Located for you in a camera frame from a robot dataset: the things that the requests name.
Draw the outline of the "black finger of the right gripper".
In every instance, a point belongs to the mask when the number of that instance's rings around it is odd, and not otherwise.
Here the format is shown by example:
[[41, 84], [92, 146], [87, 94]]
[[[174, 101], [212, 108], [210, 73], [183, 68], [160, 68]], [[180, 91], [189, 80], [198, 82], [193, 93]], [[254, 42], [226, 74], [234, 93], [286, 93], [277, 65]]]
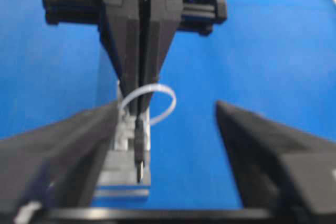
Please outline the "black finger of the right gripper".
[[99, 32], [125, 98], [139, 87], [139, 0], [102, 0]]
[[140, 86], [158, 83], [161, 68], [182, 16], [182, 0], [149, 0], [140, 53]]

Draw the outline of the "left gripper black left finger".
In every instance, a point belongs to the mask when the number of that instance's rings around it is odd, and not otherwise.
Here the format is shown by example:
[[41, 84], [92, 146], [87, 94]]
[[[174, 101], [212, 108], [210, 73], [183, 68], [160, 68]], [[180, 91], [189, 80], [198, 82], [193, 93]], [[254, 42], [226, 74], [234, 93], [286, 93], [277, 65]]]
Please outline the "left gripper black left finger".
[[1, 140], [1, 223], [31, 202], [42, 209], [87, 207], [118, 122], [118, 105]]

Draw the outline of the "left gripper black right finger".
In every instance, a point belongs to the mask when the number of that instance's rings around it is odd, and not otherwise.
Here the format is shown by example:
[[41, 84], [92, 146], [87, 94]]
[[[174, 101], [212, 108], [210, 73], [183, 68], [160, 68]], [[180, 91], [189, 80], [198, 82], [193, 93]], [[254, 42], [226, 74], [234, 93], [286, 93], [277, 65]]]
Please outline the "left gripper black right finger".
[[335, 142], [217, 101], [215, 116], [247, 208], [285, 223], [335, 223]]

